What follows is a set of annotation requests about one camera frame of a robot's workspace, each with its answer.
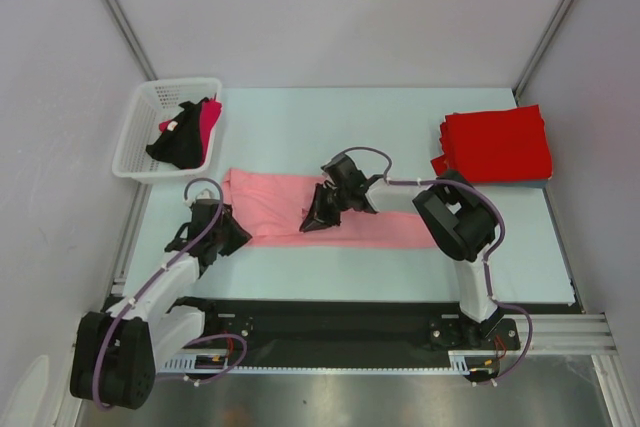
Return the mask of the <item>pink t shirt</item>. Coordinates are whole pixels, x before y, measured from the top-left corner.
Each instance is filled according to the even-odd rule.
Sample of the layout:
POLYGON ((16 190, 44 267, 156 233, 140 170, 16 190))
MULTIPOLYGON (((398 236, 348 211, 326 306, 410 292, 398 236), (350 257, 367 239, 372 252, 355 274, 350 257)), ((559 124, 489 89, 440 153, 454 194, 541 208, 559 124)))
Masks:
POLYGON ((252 173, 231 168, 222 188, 233 216, 251 234, 254 247, 340 247, 362 249, 434 249, 433 240, 416 213, 369 214, 347 211, 341 224, 303 233, 318 177, 252 173))

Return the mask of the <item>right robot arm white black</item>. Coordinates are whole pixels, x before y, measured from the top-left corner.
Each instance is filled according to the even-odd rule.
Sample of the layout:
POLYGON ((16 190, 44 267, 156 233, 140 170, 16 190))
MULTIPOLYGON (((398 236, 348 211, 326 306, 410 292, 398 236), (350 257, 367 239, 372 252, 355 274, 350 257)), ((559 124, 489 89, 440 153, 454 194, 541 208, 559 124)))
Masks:
POLYGON ((494 299, 488 260, 504 240, 497 208, 458 171, 429 180, 393 180, 387 171, 366 176, 347 154, 322 167, 325 180, 315 185, 302 233, 341 224, 344 212, 409 213, 419 216, 418 231, 429 233, 454 263, 460 292, 455 328, 461 342, 484 348, 497 336, 504 310, 494 299))

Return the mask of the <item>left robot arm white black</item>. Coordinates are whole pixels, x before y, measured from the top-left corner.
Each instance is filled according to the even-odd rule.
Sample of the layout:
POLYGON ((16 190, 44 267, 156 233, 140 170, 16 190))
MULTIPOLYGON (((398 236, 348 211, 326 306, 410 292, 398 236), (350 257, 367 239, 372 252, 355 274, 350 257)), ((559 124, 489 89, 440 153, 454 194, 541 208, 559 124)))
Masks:
POLYGON ((245 338, 221 328, 214 302, 185 292, 218 257, 236 252, 251 236, 219 200, 196 200, 190 211, 160 267, 136 293, 82 317, 69 381, 73 397, 103 409, 135 410, 151 394, 157 371, 185 347, 223 348, 216 363, 222 372, 237 366, 232 353, 246 356, 245 338))

